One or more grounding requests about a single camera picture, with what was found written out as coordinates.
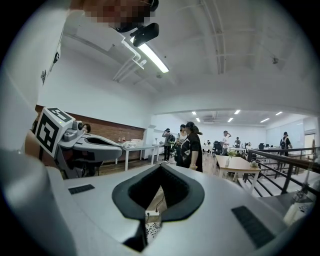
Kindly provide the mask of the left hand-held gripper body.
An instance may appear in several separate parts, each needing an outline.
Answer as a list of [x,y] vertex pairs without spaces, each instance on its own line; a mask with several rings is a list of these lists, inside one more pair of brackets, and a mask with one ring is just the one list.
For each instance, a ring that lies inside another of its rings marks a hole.
[[85,134],[83,123],[57,107],[44,107],[40,114],[35,138],[68,179],[80,178],[82,167],[70,168],[63,152],[71,151]]

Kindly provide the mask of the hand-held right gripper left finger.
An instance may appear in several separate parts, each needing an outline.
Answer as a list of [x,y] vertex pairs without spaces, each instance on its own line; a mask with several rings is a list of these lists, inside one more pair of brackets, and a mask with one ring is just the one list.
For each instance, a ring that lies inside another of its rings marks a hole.
[[112,199],[115,186],[145,170],[138,167],[108,175],[63,179],[47,168],[53,195],[78,252],[130,252],[124,242],[134,237],[139,222],[125,218]]

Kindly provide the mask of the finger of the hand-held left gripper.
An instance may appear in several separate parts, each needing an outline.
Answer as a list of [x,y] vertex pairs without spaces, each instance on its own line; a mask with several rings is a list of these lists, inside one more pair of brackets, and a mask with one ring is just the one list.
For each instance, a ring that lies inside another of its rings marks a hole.
[[77,142],[74,145],[74,159],[88,163],[103,163],[118,159],[122,148],[115,145]]
[[83,140],[89,146],[111,146],[111,147],[118,147],[118,143],[109,140],[103,136],[85,133],[83,135]]

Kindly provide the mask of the black white floral cloth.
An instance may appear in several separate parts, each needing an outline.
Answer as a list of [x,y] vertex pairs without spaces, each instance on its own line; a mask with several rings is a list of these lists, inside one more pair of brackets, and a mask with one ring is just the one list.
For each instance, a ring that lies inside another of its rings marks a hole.
[[145,224],[146,240],[148,244],[150,244],[156,238],[161,228],[162,223],[159,221],[148,222]]

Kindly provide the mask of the person's left forearm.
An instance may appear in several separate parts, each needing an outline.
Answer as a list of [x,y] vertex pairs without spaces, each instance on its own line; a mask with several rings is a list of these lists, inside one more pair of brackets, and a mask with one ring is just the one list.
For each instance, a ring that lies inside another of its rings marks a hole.
[[57,168],[54,158],[46,151],[43,151],[40,157],[41,146],[36,140],[31,130],[28,131],[24,141],[24,152],[26,155],[32,156],[40,160],[45,166]]

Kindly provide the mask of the large white table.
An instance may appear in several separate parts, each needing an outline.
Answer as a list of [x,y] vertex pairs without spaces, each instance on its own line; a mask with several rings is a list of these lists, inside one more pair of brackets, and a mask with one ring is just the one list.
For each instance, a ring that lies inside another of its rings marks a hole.
[[151,150],[151,165],[154,164],[154,158],[155,158],[155,149],[156,147],[153,145],[144,145],[144,146],[138,146],[138,147],[121,147],[125,151],[125,165],[124,165],[124,170],[127,171],[129,167],[129,152],[135,152],[139,151],[140,152],[140,157],[139,159],[142,159],[142,152],[146,150]]

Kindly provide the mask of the light wooden table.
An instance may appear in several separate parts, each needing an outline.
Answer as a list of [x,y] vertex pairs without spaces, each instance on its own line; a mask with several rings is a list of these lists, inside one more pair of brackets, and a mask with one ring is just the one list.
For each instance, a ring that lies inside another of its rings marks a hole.
[[225,163],[227,160],[227,156],[225,155],[216,155],[215,162],[219,165],[219,177],[222,178],[225,172],[233,172],[233,173],[244,173],[244,174],[253,174],[254,178],[252,181],[252,185],[257,181],[259,177],[259,173],[261,172],[260,168],[250,168],[250,162],[244,160],[241,157],[234,156],[229,163],[228,167],[225,167]]

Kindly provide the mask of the person's light shirt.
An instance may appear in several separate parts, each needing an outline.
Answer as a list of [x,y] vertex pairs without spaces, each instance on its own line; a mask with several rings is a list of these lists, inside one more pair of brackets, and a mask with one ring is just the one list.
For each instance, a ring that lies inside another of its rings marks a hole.
[[22,150],[46,78],[61,56],[71,0],[47,0],[25,22],[0,66],[0,149]]

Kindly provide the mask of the small white table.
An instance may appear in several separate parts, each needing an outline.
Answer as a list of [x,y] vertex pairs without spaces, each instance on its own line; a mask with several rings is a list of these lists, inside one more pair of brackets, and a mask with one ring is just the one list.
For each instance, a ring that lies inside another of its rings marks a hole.
[[154,161],[157,162],[159,160],[159,156],[161,154],[164,154],[164,144],[161,142],[161,143],[152,144],[152,146],[154,147],[154,150],[153,150]]

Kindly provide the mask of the dark grey desk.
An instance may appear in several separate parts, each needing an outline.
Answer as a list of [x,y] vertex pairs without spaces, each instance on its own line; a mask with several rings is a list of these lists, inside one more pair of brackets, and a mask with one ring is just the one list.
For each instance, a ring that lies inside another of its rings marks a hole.
[[[258,199],[264,202],[265,204],[267,204],[268,206],[270,206],[271,208],[273,208],[276,212],[278,212],[284,220],[285,214],[289,210],[290,206],[295,203],[293,200],[293,196],[295,195],[295,193],[296,192],[290,192],[290,193],[285,193],[285,194],[275,195],[275,196],[258,197]],[[311,203],[311,202],[313,203],[313,207],[314,207],[315,202],[311,200],[309,197],[307,197],[303,203]]]

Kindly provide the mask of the white ceiling pipes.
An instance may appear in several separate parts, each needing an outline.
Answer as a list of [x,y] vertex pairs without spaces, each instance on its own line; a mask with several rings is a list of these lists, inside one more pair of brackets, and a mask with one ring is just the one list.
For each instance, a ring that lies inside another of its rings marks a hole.
[[126,41],[124,37],[121,44],[131,52],[131,57],[121,66],[117,73],[112,78],[115,82],[122,82],[131,73],[134,73],[138,69],[144,70],[144,66],[147,60],[142,58],[142,56]]

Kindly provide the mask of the black metal railing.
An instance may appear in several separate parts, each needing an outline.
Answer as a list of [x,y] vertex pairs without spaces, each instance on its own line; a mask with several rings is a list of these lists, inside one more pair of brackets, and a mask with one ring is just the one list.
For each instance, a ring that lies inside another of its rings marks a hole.
[[[280,155],[280,153],[300,152],[311,150],[313,153],[316,152],[315,148],[296,148],[296,149],[249,149],[247,152],[248,162],[255,161],[259,164],[259,167],[263,167],[260,171],[260,176],[266,178],[271,184],[276,186],[281,194],[288,193],[288,187],[290,182],[296,185],[302,186],[303,182],[294,179],[292,175],[297,175],[299,170],[307,171],[310,163],[313,163],[312,171],[320,174],[320,163],[316,163],[315,159],[303,160],[302,154],[299,155],[299,159],[289,156]],[[269,174],[264,174],[264,171],[274,172],[274,178],[282,176],[285,178],[284,184],[281,186],[275,182],[276,179],[271,179]],[[319,196],[320,192],[316,191],[308,185],[308,192],[315,196]]]

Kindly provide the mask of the white printed paper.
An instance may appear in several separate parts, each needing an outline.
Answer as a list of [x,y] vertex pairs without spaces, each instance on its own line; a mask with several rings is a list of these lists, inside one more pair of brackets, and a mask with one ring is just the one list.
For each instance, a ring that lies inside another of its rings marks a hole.
[[291,226],[293,223],[309,214],[313,206],[314,204],[312,202],[295,202],[289,207],[283,221],[287,226]]

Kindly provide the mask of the metal desk stand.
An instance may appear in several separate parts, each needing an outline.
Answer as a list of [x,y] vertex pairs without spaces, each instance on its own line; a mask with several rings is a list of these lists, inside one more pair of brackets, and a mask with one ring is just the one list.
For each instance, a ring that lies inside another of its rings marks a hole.
[[308,168],[306,171],[306,177],[304,179],[304,182],[301,185],[301,189],[297,190],[292,198],[295,203],[303,203],[307,199],[308,187],[309,187],[309,183],[308,183],[309,174],[310,174],[310,171],[312,171],[313,164],[314,163],[311,162],[308,165]]

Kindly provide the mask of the long ceiling light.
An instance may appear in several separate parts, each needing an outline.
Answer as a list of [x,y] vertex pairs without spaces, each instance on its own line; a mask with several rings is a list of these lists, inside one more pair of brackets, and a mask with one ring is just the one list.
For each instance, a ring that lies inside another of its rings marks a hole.
[[142,51],[159,69],[162,73],[168,73],[169,68],[163,63],[163,61],[158,57],[158,55],[146,44],[138,46],[138,49]]

